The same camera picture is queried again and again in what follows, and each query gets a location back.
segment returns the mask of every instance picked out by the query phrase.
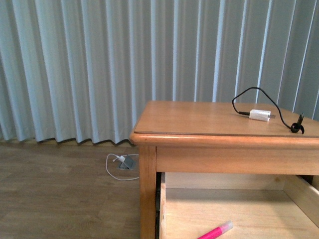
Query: white power adapter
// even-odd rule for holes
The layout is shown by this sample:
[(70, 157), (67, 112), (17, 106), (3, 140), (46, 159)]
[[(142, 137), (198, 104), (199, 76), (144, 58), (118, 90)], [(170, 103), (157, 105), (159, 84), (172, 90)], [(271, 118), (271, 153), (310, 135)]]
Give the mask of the white power adapter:
[(268, 122), (270, 118), (275, 118), (270, 111), (251, 110), (249, 112), (249, 118), (252, 120), (261, 120)]

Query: table leg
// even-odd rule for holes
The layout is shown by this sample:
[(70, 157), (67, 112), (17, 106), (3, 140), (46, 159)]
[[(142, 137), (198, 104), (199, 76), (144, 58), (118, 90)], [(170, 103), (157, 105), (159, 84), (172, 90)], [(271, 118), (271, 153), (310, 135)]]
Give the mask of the table leg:
[(141, 238), (155, 238), (156, 147), (139, 146)]

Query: drawer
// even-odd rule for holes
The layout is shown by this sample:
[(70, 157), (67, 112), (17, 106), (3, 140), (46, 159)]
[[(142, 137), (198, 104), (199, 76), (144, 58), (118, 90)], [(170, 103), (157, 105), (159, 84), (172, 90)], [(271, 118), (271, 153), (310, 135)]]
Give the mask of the drawer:
[(295, 175), (162, 173), (160, 239), (318, 239), (319, 191)]

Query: wooden floor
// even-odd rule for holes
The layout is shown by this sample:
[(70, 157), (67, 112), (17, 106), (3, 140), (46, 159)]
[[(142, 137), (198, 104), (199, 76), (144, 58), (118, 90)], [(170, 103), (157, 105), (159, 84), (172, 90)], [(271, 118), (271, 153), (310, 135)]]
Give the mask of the wooden floor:
[(139, 181), (108, 153), (137, 148), (0, 143), (0, 239), (139, 238)]

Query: drawer bottom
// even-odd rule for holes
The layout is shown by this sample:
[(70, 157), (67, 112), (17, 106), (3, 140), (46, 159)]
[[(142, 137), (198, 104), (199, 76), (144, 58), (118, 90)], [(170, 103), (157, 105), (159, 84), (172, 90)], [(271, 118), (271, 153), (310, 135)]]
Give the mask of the drawer bottom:
[[(160, 238), (198, 238), (231, 220), (234, 228), (223, 238), (234, 239), (318, 239), (319, 228), (296, 205), (303, 195), (283, 190), (181, 189), (166, 188), (162, 176)], [(293, 181), (301, 180), (293, 176)], [(312, 198), (306, 210), (318, 212), (319, 198)]]

